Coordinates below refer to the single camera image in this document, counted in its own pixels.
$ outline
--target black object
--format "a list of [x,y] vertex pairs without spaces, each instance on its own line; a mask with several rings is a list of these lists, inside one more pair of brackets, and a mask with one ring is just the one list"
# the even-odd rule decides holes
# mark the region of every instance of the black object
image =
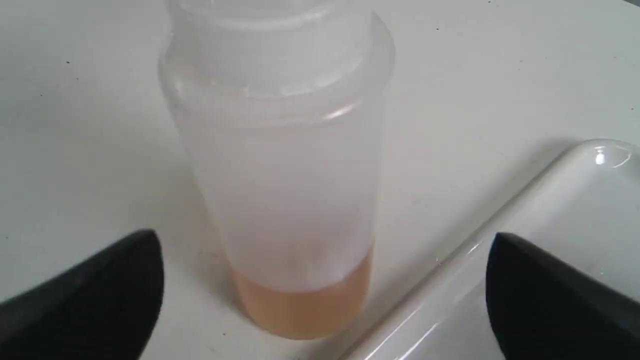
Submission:
[[640,304],[514,234],[498,234],[486,305],[507,360],[640,359]]
[[2,360],[135,360],[164,291],[153,231],[138,231],[0,304]]

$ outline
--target liquid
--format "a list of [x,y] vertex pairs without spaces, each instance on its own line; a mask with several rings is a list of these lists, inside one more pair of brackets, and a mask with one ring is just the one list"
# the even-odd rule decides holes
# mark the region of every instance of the liquid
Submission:
[[345,327],[360,311],[369,291],[370,252],[342,281],[326,288],[286,293],[256,284],[233,272],[249,317],[263,329],[289,339],[314,339]]

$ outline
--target translucent plastic bottle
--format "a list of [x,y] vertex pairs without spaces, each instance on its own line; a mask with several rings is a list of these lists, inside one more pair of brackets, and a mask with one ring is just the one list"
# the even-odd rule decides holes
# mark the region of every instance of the translucent plastic bottle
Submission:
[[246,312],[294,339],[369,287],[394,47],[367,0],[169,0],[163,92]]

